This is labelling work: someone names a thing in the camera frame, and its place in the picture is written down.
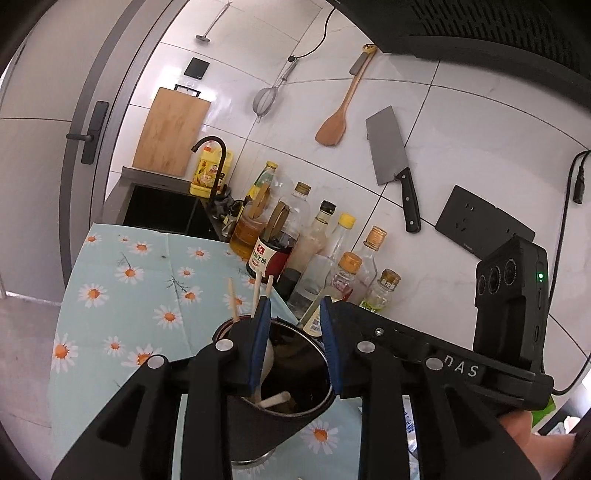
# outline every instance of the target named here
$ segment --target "black pot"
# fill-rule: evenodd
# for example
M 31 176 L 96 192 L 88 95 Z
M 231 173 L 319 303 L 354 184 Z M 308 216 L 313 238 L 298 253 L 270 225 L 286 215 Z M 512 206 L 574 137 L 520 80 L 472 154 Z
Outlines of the black pot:
M 232 321 L 221 325 L 213 341 L 224 338 Z M 261 385 L 261 397 L 283 391 L 291 400 L 269 409 L 242 397 L 228 397 L 230 459 L 255 462 L 324 413 L 335 400 L 322 346 L 293 325 L 271 319 L 269 339 L 275 360 Z

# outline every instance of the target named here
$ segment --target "power cord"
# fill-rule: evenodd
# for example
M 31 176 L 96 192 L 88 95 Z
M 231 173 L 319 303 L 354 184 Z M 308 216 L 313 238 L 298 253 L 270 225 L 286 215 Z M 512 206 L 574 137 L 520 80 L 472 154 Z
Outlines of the power cord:
M 336 7 L 333 7 L 333 9 L 329 13 L 329 16 L 326 17 L 326 21 L 324 22 L 324 36 L 322 37 L 322 40 L 320 40 L 320 43 L 318 45 L 316 45 L 316 48 L 314 50 L 310 50 L 305 55 L 300 55 L 299 57 L 294 57 L 293 55 L 290 55 L 289 58 L 287 59 L 287 61 L 292 62 L 292 61 L 296 61 L 297 59 L 303 59 L 304 57 L 307 57 L 308 55 L 310 55 L 311 53 L 314 53 L 316 50 L 318 50 L 320 48 L 320 46 L 326 40 L 326 31 L 329 26 L 329 20 L 330 20 L 330 17 L 332 16 L 332 14 L 335 13 L 335 10 L 336 10 Z
M 552 299 L 554 298 L 554 291 L 556 289 L 556 280 L 558 278 L 558 264 L 560 263 L 560 254 L 562 253 L 562 243 L 564 240 L 564 230 L 566 228 L 566 216 L 569 211 L 570 186 L 573 181 L 574 167 L 575 167 L 577 161 L 581 157 L 583 157 L 583 159 L 581 161 L 581 165 L 579 166 L 579 173 L 577 175 L 577 180 L 574 184 L 574 193 L 573 193 L 573 201 L 575 203 L 581 204 L 581 203 L 583 203 L 583 194 L 585 191 L 584 164 L 585 164 L 585 160 L 587 160 L 587 157 L 590 154 L 591 154 L 591 150 L 586 150 L 584 152 L 579 153 L 573 159 L 573 163 L 570 166 L 569 177 L 567 179 L 567 184 L 566 184 L 566 196 L 564 198 L 564 209 L 562 212 L 562 224 L 560 225 L 560 236 L 558 238 L 558 246 L 556 247 L 556 257 L 554 259 L 554 270 L 552 273 L 552 285 L 550 286 L 550 294 L 548 295 L 548 312 L 550 311 L 550 306 L 552 305 Z M 580 380 L 583 373 L 585 372 L 585 369 L 587 368 L 587 364 L 589 363 L 589 361 L 591 361 L 591 353 L 587 357 L 587 360 L 583 364 L 583 368 L 579 371 L 579 374 L 573 380 L 573 382 L 564 390 L 556 390 L 554 388 L 552 390 L 553 395 L 560 397 L 560 396 L 566 395 L 568 392 L 570 392 L 574 388 L 574 386 L 577 384 L 577 382 Z M 542 373 L 544 373 L 544 360 L 543 359 L 542 359 L 541 370 L 542 370 Z

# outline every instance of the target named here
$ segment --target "floor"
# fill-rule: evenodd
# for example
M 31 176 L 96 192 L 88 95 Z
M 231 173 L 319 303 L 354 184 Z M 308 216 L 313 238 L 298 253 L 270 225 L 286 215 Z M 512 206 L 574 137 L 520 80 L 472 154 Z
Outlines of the floor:
M 0 299 L 0 423 L 41 480 L 57 465 L 47 387 L 59 307 Z

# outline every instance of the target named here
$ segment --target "tablecloth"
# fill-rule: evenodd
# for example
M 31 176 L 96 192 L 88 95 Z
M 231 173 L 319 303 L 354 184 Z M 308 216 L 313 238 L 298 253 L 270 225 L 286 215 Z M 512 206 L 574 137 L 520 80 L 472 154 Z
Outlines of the tablecloth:
M 118 388 L 151 354 L 196 354 L 229 318 L 228 277 L 241 313 L 253 281 L 227 244 L 118 225 L 93 225 L 74 266 L 53 347 L 50 416 L 61 459 Z M 295 321 L 274 291 L 272 315 Z M 184 405 L 178 425 L 182 425 Z M 360 402 L 337 399 L 262 465 L 234 478 L 355 480 Z M 182 429 L 177 428 L 177 440 Z M 178 479 L 176 441 L 173 479 Z

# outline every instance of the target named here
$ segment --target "black faucet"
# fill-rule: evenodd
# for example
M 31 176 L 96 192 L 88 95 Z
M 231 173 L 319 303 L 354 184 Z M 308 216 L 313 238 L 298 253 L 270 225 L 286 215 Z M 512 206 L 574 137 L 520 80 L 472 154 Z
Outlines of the black faucet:
M 223 140 L 221 138 L 216 137 L 214 135 L 209 135 L 208 137 L 203 137 L 196 144 L 194 144 L 191 151 L 197 153 L 197 150 L 199 150 L 201 145 L 203 145 L 204 143 L 207 143 L 209 141 L 217 142 L 219 144 L 219 146 L 222 147 L 222 158 L 220 158 L 220 163 L 217 166 L 217 173 L 216 173 L 216 178 L 213 181 L 212 192 L 209 194 L 209 201 L 207 202 L 208 209 L 213 207 L 213 199 L 217 195 L 217 184 L 220 180 L 220 177 L 222 176 L 223 163 L 226 160 L 226 153 L 227 153 L 226 144 L 223 142 Z

